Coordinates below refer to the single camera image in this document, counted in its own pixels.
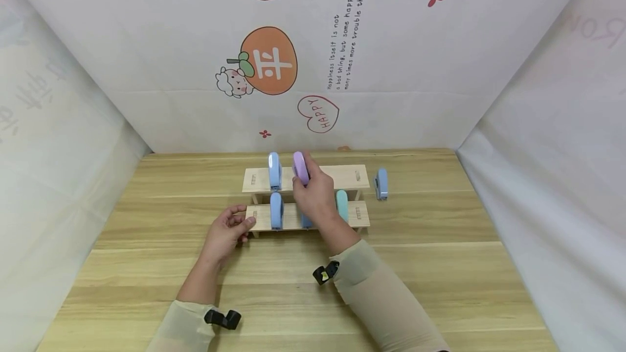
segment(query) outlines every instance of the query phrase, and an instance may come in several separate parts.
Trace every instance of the heart illustration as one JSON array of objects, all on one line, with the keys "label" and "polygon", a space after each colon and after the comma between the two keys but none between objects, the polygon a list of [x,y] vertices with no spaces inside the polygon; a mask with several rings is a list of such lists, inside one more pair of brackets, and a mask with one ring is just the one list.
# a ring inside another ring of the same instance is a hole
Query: heart illustration
[{"label": "heart illustration", "polygon": [[320,96],[306,96],[298,102],[298,112],[308,118],[306,126],[317,134],[333,129],[339,117],[339,108]]}]

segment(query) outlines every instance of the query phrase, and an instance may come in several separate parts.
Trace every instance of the cartoon sheep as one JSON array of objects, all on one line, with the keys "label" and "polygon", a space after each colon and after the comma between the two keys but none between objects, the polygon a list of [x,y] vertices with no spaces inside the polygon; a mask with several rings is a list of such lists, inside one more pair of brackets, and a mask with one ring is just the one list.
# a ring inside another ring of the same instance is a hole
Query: cartoon sheep
[{"label": "cartoon sheep", "polygon": [[217,88],[228,97],[241,98],[254,91],[254,87],[248,82],[241,68],[232,70],[222,67],[220,72],[215,74],[215,79],[217,79]]}]

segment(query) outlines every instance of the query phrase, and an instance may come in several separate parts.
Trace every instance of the stapler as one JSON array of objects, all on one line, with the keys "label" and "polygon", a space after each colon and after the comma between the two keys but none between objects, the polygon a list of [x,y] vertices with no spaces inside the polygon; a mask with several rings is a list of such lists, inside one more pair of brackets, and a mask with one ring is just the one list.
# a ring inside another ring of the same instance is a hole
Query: stapler
[{"label": "stapler", "polygon": [[337,211],[339,212],[339,216],[344,221],[348,221],[348,194],[346,191],[337,191],[335,195],[335,200],[337,201]]},{"label": "stapler", "polygon": [[279,192],[273,192],[270,196],[270,219],[272,224],[272,230],[283,229],[283,212],[284,212],[283,197]]},{"label": "stapler", "polygon": [[304,213],[300,212],[300,219],[302,221],[302,228],[303,229],[310,229],[313,227],[313,223],[312,221],[306,217],[306,215]]},{"label": "stapler", "polygon": [[300,151],[293,153],[293,175],[300,179],[302,185],[306,186],[309,183],[309,171],[306,170],[304,155]]},{"label": "stapler", "polygon": [[280,159],[277,153],[270,153],[268,158],[270,172],[270,190],[280,191],[281,182],[283,181],[283,167],[280,165]]},{"label": "stapler", "polygon": [[387,170],[384,170],[384,168],[378,169],[378,174],[374,178],[374,187],[376,189],[376,199],[387,200],[387,195],[389,194],[387,189]]}]

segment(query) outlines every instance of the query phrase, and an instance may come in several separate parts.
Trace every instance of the person's left hand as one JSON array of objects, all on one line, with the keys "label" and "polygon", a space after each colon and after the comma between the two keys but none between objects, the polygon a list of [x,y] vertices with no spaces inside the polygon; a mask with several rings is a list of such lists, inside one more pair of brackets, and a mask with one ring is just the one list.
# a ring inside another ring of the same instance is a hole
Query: person's left hand
[{"label": "person's left hand", "polygon": [[202,248],[203,261],[214,263],[218,269],[222,269],[238,242],[248,241],[248,231],[255,225],[256,219],[248,217],[244,220],[244,215],[239,212],[245,210],[246,205],[232,205],[213,221]]}]

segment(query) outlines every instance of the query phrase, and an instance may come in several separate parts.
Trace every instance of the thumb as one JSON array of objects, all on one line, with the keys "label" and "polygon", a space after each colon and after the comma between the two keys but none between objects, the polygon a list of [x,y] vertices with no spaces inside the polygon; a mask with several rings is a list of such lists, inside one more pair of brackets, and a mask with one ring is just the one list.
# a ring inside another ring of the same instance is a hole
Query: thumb
[{"label": "thumb", "polygon": [[236,233],[236,236],[239,237],[248,231],[256,224],[256,219],[254,216],[248,217],[248,219],[244,220],[242,223],[235,225],[231,228]]}]

